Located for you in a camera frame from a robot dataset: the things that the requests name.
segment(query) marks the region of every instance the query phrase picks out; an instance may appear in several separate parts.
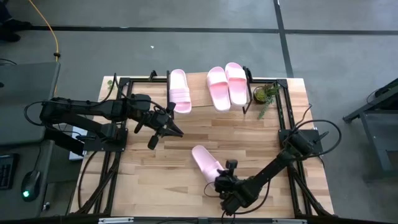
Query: cable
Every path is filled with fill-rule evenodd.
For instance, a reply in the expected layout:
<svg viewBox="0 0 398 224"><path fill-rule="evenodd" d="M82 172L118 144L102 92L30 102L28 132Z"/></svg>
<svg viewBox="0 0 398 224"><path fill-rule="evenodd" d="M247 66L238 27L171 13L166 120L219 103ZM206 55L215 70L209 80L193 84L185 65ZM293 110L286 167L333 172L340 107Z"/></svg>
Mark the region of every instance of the cable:
<svg viewBox="0 0 398 224"><path fill-rule="evenodd" d="M17 63L13 62L12 60L8 60L5 58L0 58L0 60L6 61L6 62L11 62L13 65L17 65Z"/></svg>
<svg viewBox="0 0 398 224"><path fill-rule="evenodd" d="M235 213L233 213L233 219L232 219L232 221L231 221L231 224L234 223L234 221L235 221L235 216L236 216L236 215L248 214L248 213L254 212L254 211L256 211L257 209L261 208L262 205L266 202L266 200L267 200L267 198L268 198L270 186L271 186L271 180L268 181L266 196L264 196L264 199L262 200L262 202L261 202L258 206L254 207L254 208L252 208L252 209L250 209L250 210L244 211L244 212L235 212ZM224 215L225 215L225 213L226 213L226 211L224 211L223 214L221 215L221 224L224 224Z"/></svg>
<svg viewBox="0 0 398 224"><path fill-rule="evenodd" d="M161 223L167 223L167 222L187 222L187 223L193 223L193 224L197 224L198 223L196 221L186 220L186 219L169 219L169 220L163 220L163 221L157 222L155 224L161 224Z"/></svg>
<svg viewBox="0 0 398 224"><path fill-rule="evenodd" d="M35 161L35 166L33 167L33 170L36 170L37 167L37 161L39 161L40 153L42 152L42 143L39 144L39 153L37 153L36 161Z"/></svg>
<svg viewBox="0 0 398 224"><path fill-rule="evenodd" d="M39 124L39 123L36 123L36 122L32 121L32 120L28 117L28 115L27 115L27 110L29 109L29 107L31 107L32 105L35 105L35 104L37 104L37 103L43 103L43 102L44 102L44 101L36 101L36 102L33 102L33 103L27 105L27 106L24 108L24 116L25 116L25 119L26 119L30 124L33 124L33 125L36 125L36 126L44 126L44 124Z"/></svg>
<svg viewBox="0 0 398 224"><path fill-rule="evenodd" d="M264 199L262 199L262 202L261 202L258 206L256 206L256 207L253 208L253 209L244 211L244 212L235 212L235 214L237 214L237 215L244 215L244 214L248 214L248 213L254 212L254 211L256 211L257 209L259 209L259 208L266 202L266 200L267 200L267 197L268 197L268 194L269 194L269 186L271 186L271 180L268 181L266 196L264 196Z"/></svg>
<svg viewBox="0 0 398 224"><path fill-rule="evenodd" d="M76 132L76 131L62 131L62 130L58 130L57 128L52 127L52 126L47 126L47 125L44 125L44 126L45 126L45 128L47 128L47 130L49 130L49 131L59 131L59 132L61 132L61 133L75 133L75 134L77 134L77 135L79 135L79 136L82 136L79 132Z"/></svg>
<svg viewBox="0 0 398 224"><path fill-rule="evenodd" d="M295 129L296 127L297 127L297 125L299 125L301 122L303 122L303 120L304 120L304 118L305 118L305 115L307 114L307 112L311 109L311 107L312 107L312 104L311 103L309 103L309 107L305 110L305 112L304 112L304 114L303 114L303 118L299 121L299 122L297 122L296 123L296 125L293 127L293 129Z"/></svg>
<svg viewBox="0 0 398 224"><path fill-rule="evenodd" d="M68 124L65 124L65 127L64 127L63 130L62 130L60 124L58 124L58 129L59 129L60 131L62 131L62 132L64 132L64 131L67 129L67 127L68 127Z"/></svg>
<svg viewBox="0 0 398 224"><path fill-rule="evenodd" d="M90 208L93 206L93 203L98 199L99 195L102 194L109 180L113 177L115 173L117 173L118 164L119 164L118 157L115 156L111 168L109 168L108 172L105 174L103 181L98 184L97 188L95 189L89 200L87 200L85 204L81 207L81 209L79 209L75 213L87 214L90 211Z"/></svg>
<svg viewBox="0 0 398 224"><path fill-rule="evenodd" d="M205 188L203 189L203 194L206 195L207 197L218 197L218 196L212 196L212 195L206 194L206 188L207 188L210 184L214 184L214 182L210 182L210 183L207 183L207 184L206 184Z"/></svg>
<svg viewBox="0 0 398 224"><path fill-rule="evenodd" d="M369 95L368 95L368 97L366 97L366 103L367 104L369 104L369 105L372 105L373 106L373 104L371 104L370 102L369 102L369 97L371 97L371 95L373 94L373 93L375 93L375 92L377 92L379 89L377 89L377 90L374 90L373 92L371 92Z"/></svg>
<svg viewBox="0 0 398 224"><path fill-rule="evenodd" d="M42 14L42 13L40 12L40 10L36 7L36 5L35 5L31 0L28 0L28 1L31 3L31 5L33 6L33 8L36 9L37 13L39 13L39 15L42 17L42 19L44 20L44 22L45 22L45 23L47 24L47 26L49 27L49 29L50 29L52 35L54 36L55 48L56 48L55 53L54 53L54 56L55 56L55 61L58 62L58 59L59 59L59 57L60 57L61 55L60 55L60 52L59 52L59 49L58 49L58 39L57 39L57 36L55 35L54 31L52 30L52 28L51 28L49 22L47 22L47 20L46 20L45 17L43 16L43 14Z"/></svg>
<svg viewBox="0 0 398 224"><path fill-rule="evenodd" d="M92 153L92 155L87 159L87 162L86 162L85 166L83 167L83 170L81 171L81 176L79 179L78 190L77 190L77 203L78 203L79 209L81 209L81 183L83 182L83 176L86 172L88 164L94 158L96 153L97 153L97 151Z"/></svg>
<svg viewBox="0 0 398 224"><path fill-rule="evenodd" d="M0 66L3 66L3 65L14 65L13 63L0 63Z"/></svg>
<svg viewBox="0 0 398 224"><path fill-rule="evenodd" d="M226 211L224 211L223 214L221 215L221 224L224 224L224 215L225 215L225 213L226 213ZM234 214L233 214L232 221L231 221L231 224L234 223L235 217L236 217L236 214L234 213Z"/></svg>
<svg viewBox="0 0 398 224"><path fill-rule="evenodd" d="M319 158L319 160L321 160L321 163L322 163L323 168L325 168L325 161L323 161L323 159L322 159L321 156L318 156L318 158Z"/></svg>
<svg viewBox="0 0 398 224"><path fill-rule="evenodd" d="M109 90L109 92L108 92L108 94L105 96L105 98L104 98L103 100L101 100L101 101L100 101L98 104L96 104L96 105L92 105L92 106L89 105L89 106L88 106L89 108L95 107L95 106L99 106L99 105L105 103L106 100L108 100L108 98L111 96L111 93L112 93L113 86L114 86L115 82L117 83L117 80L116 80L116 79L117 79L117 78L116 78L116 76L114 75L114 76L113 76L112 85L111 85L111 89Z"/></svg>
<svg viewBox="0 0 398 224"><path fill-rule="evenodd" d="M314 155L312 155L312 156L303 156L303 157L297 159L297 161L303 161L303 160L306 160L306 159L308 159L308 158L313 158L313 157L318 157L318 156L321 156L321 155L328 154L329 152L331 152L332 150L334 150L334 149L340 144L340 142L341 142L341 137L342 137L342 135L341 135L340 128L339 128L335 123L333 123L333 122L331 122L331 121L328 121L328 120L325 120L325 119L314 119L314 120L310 120L310 121L304 121L303 123L301 123L300 125L298 125L298 126L293 130L293 132L296 131L296 130L298 130L298 129L299 129L301 126L303 126L304 124L314 123L314 122L325 122L325 123L329 123L329 124L331 124L333 127L335 127L336 130L337 130L337 132L338 132L338 139L337 139L337 142L336 142L331 148L329 148L329 149L326 150L326 151L323 151L323 152L318 153L318 154L314 154Z"/></svg>

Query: yellow cable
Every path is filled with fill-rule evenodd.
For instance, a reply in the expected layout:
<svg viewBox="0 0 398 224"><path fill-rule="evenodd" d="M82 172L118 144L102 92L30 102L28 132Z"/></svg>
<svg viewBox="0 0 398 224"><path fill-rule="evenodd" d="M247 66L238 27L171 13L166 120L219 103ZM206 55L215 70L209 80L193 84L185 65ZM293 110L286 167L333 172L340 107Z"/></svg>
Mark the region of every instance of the yellow cable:
<svg viewBox="0 0 398 224"><path fill-rule="evenodd" d="M43 16L43 14L39 11L39 9L35 6L35 4L34 4L31 0L28 0L28 1L31 3L31 5L33 6L33 8L36 9L37 13L39 13L39 15L42 17L42 19L44 20L44 22L45 22L45 23L47 24L47 26L49 27L49 29L50 29L52 35L54 36L55 46L56 46L56 48L57 48L57 50L55 51L55 53L59 54L57 36L55 36L54 31L52 30L52 28L51 28L49 22L47 22L47 20L45 19L45 17ZM55 56L55 61L58 62L58 56Z"/></svg>

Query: plant pot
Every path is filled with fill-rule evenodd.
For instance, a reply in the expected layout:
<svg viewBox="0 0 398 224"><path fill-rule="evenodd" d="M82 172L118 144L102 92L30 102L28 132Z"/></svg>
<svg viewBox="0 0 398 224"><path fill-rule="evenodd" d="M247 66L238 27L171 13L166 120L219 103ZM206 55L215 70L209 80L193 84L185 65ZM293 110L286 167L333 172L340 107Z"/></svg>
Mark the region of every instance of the plant pot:
<svg viewBox="0 0 398 224"><path fill-rule="evenodd" d="M261 101L261 100L259 100L259 99L256 98L256 92L257 92L257 91L264 91L263 86L258 86L258 87L256 87L256 88L254 89L254 91L253 91L253 99L254 99L254 101L255 101L257 104L260 104L260 105L266 103L265 101Z"/></svg>

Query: black cable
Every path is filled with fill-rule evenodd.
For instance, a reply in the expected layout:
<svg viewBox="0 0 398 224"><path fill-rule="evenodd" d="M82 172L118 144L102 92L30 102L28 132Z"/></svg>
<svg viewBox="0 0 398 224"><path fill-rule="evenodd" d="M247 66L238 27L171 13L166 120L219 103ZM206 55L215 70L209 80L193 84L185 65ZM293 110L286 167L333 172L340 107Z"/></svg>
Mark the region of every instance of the black cable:
<svg viewBox="0 0 398 224"><path fill-rule="evenodd" d="M212 195L206 194L206 188L207 188L210 184L214 184L214 182L210 182L210 183L207 183L207 184L206 184L205 188L203 189L203 194L206 195L207 197L218 197L218 196L212 196Z"/></svg>
<svg viewBox="0 0 398 224"><path fill-rule="evenodd" d="M336 142L331 148L329 148L329 149L326 150L326 151L323 151L323 152L318 153L318 154L314 154L314 155L312 155L312 156L303 156L303 157L301 157L301 158L299 158L299 159L296 159L297 161L303 161L303 160L306 160L306 159L308 159L308 158L318 157L318 156L321 156L321 155L328 154L329 152L331 152L332 150L334 150L334 149L340 144L340 142L341 142L342 134L341 134L340 128L339 128L335 123L333 123L333 122L331 122L331 121L328 121L328 120L325 120L325 119L313 119L313 120L310 120L310 121L304 121L303 123L299 124L299 125L293 130L293 133L294 133L296 130L298 130L301 126L303 126L304 124L314 123L314 122L329 123L329 124L331 124L333 127L335 127L336 130L337 130L337 132L338 132L338 139L337 139L337 142Z"/></svg>
<svg viewBox="0 0 398 224"><path fill-rule="evenodd" d="M309 103L309 107L305 110L305 112L304 112L304 114L303 114L303 118L299 121L299 122L297 122L296 123L296 125L293 127L293 129L295 129L296 127L297 127L297 125L299 125L301 122L303 122L303 120L304 120L304 118L305 118L305 115L307 114L307 112L311 109L311 107L312 107L312 104L311 103Z"/></svg>
<svg viewBox="0 0 398 224"><path fill-rule="evenodd" d="M42 152L42 143L39 144L39 153L37 153L36 161L35 161L35 166L33 167L33 170L36 170L37 168L37 162L39 161L40 153Z"/></svg>
<svg viewBox="0 0 398 224"><path fill-rule="evenodd" d="M113 76L112 85L111 85L111 89L109 90L109 92L108 92L108 94L105 96L105 98L104 98L103 100L101 100L100 102L98 102L98 104L96 104L96 105L91 105L91 106L89 105L89 106L88 106L89 108L95 107L95 106L99 106L99 105L105 103L106 100L108 100L109 96L111 96L111 93L112 93L114 84L117 83L117 80L116 80L116 79L117 79L117 78L116 78L116 76L114 75L114 76Z"/></svg>
<svg viewBox="0 0 398 224"><path fill-rule="evenodd" d="M63 130L61 130L61 126L60 126L60 124L58 124L58 129L61 130L62 132L65 132L67 127L68 127L68 124L65 124L65 127L63 128Z"/></svg>
<svg viewBox="0 0 398 224"><path fill-rule="evenodd" d="M225 213L226 213L226 211L224 211L223 214L221 215L221 224L224 224L224 215L225 215ZM234 223L235 217L236 217L236 215L235 215L235 213L234 213L234 214L233 214L232 221L231 221L231 224Z"/></svg>
<svg viewBox="0 0 398 224"><path fill-rule="evenodd" d="M325 168L325 162L323 161L322 157L321 157L321 156L318 156L318 158L319 158L319 160L321 160L321 163L322 163L323 168Z"/></svg>
<svg viewBox="0 0 398 224"><path fill-rule="evenodd" d="M79 209L81 209L81 183L83 182L83 176L86 172L88 164L94 158L96 153L97 153L97 151L92 153L92 155L87 159L87 162L86 162L85 166L83 167L83 170L81 171L81 176L79 179L78 190L77 190L77 204L79 206Z"/></svg>
<svg viewBox="0 0 398 224"><path fill-rule="evenodd" d="M44 124L39 124L39 123L36 123L36 122L32 121L32 120L28 117L28 115L27 115L27 110L28 110L32 105L35 105L35 104L37 104L37 103L43 103L43 102L44 102L44 101L36 101L36 102L33 102L33 103L27 105L27 106L24 108L24 116L25 116L25 119L26 119L30 124L33 124L33 125L36 125L36 126L44 126Z"/></svg>
<svg viewBox="0 0 398 224"><path fill-rule="evenodd" d="M237 215L244 215L244 214L248 214L248 213L254 212L254 211L256 211L257 209L259 209L259 208L266 202L266 200L267 200L267 197L268 197L268 194L269 194L269 187L270 187L270 186L271 186L271 180L268 181L266 196L264 196L264 199L262 199L262 202L261 202L258 206L256 206L256 207L253 208L253 209L244 211L244 212L235 212L235 214L237 214Z"/></svg>
<svg viewBox="0 0 398 224"><path fill-rule="evenodd" d="M369 95L368 95L368 97L366 97L366 103L367 104L369 104L369 105L372 105L373 106L373 104L371 104L370 102L369 102L369 97L371 97L371 95L373 94L373 93L375 93L376 91L378 91L379 89L377 89L377 90L374 90L373 92L371 92Z"/></svg>
<svg viewBox="0 0 398 224"><path fill-rule="evenodd" d="M51 127L51 126L45 126L45 128L47 128L47 130L49 130L49 131L59 131L61 133L75 133L79 136L82 136L79 132L76 132L76 131L62 131L62 130L58 130L57 128Z"/></svg>
<svg viewBox="0 0 398 224"><path fill-rule="evenodd" d="M106 173L105 177L103 178L103 181L100 182L91 195L90 199L85 202L85 204L76 211L75 213L85 213L87 214L90 211L90 208L93 206L93 202L98 199L99 194L101 194L108 184L109 180L113 177L115 173L117 173L118 169L118 164L119 162L117 161L117 157L114 158L113 163L111 165L111 168L109 168L108 172Z"/></svg>
<svg viewBox="0 0 398 224"><path fill-rule="evenodd" d="M12 60L0 58L0 60L6 61L6 62L11 62L13 65L17 65L17 63L13 62Z"/></svg>
<svg viewBox="0 0 398 224"><path fill-rule="evenodd" d="M0 66L3 66L3 65L14 65L13 63L0 63Z"/></svg>
<svg viewBox="0 0 398 224"><path fill-rule="evenodd" d="M169 219L169 220L163 220L163 221L157 222L155 224L161 224L161 223L167 223L167 222L187 222L187 223L193 223L193 224L197 224L198 223L196 221L186 220L186 219Z"/></svg>

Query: black shoe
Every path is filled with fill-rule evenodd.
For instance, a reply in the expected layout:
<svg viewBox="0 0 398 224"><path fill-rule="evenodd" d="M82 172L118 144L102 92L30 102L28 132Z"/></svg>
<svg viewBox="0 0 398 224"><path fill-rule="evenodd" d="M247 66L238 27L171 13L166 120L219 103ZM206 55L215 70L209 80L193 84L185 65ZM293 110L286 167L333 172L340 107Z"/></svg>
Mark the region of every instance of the black shoe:
<svg viewBox="0 0 398 224"><path fill-rule="evenodd" d="M12 32L17 32L17 31L21 31L21 30L28 30L32 27L32 24L30 22L22 22L22 21L18 21L15 19L11 19L7 22L5 22L2 25L4 28L9 29Z"/></svg>
<svg viewBox="0 0 398 224"><path fill-rule="evenodd" d="M21 37L18 34L15 34L3 27L0 27L0 40L4 40L7 42L17 42Z"/></svg>

